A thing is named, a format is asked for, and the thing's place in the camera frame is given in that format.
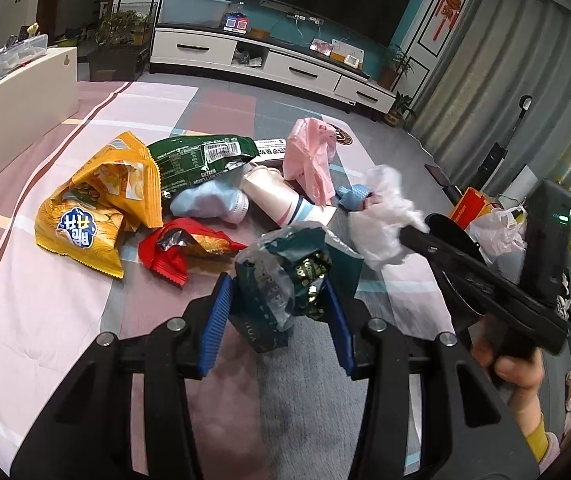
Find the person right hand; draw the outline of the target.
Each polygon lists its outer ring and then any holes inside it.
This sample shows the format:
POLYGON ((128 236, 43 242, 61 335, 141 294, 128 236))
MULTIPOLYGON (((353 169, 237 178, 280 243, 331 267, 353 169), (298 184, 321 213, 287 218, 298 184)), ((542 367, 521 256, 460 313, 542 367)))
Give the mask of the person right hand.
POLYGON ((513 387, 509 402, 515 414, 540 411, 539 389, 545 378, 543 355, 536 348, 526 359, 515 356, 497 356, 486 337, 486 323, 481 322, 473 330, 472 356, 484 368, 486 374, 494 372, 513 387))

